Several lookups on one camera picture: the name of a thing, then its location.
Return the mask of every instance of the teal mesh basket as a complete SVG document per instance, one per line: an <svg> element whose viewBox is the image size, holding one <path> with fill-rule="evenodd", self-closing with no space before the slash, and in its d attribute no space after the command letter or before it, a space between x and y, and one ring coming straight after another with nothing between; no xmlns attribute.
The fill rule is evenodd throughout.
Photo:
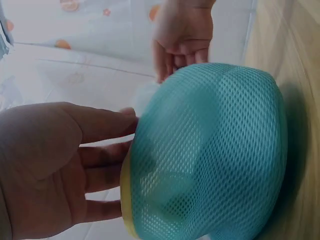
<svg viewBox="0 0 320 240"><path fill-rule="evenodd" d="M144 110L121 171L121 207L142 240L252 240L287 159L282 95L268 73L206 63L178 70Z"/></svg>

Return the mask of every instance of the white shower curtain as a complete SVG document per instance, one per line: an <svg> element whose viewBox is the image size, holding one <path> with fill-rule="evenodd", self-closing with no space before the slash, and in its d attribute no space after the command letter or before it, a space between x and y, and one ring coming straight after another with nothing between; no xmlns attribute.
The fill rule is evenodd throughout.
<svg viewBox="0 0 320 240"><path fill-rule="evenodd" d="M15 43L150 60L162 0L0 0Z"/></svg>

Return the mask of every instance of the hand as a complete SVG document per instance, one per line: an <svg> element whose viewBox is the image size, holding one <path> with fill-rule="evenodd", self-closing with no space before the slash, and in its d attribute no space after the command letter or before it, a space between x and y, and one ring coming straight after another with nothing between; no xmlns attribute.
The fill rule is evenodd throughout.
<svg viewBox="0 0 320 240"><path fill-rule="evenodd" d="M207 63L215 0L166 0L156 17L153 57L158 82L175 70Z"/></svg>
<svg viewBox="0 0 320 240"><path fill-rule="evenodd" d="M130 142L79 147L133 134L133 109L123 113L46 103L0 114L0 186L13 239L56 235L75 224L121 217L120 201L85 193L119 186Z"/></svg>

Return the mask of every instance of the beige wall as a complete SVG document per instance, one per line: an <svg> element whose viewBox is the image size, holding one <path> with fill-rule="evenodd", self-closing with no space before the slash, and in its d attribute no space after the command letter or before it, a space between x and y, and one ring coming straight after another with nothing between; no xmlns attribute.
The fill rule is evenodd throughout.
<svg viewBox="0 0 320 240"><path fill-rule="evenodd" d="M245 63L276 79L287 110L287 171L259 240L320 239L320 0L258 0Z"/></svg>

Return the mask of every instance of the plastic rim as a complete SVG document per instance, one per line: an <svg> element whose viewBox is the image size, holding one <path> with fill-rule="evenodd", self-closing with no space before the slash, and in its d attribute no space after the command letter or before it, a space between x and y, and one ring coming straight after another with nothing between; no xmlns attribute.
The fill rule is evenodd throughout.
<svg viewBox="0 0 320 240"><path fill-rule="evenodd" d="M134 218L132 215L132 199L131 199L131 176L130 176L130 161L131 151L128 151L125 157L121 173L120 173L120 199L121 211L124 225L128 233L135 239L139 239L134 225Z"/></svg>

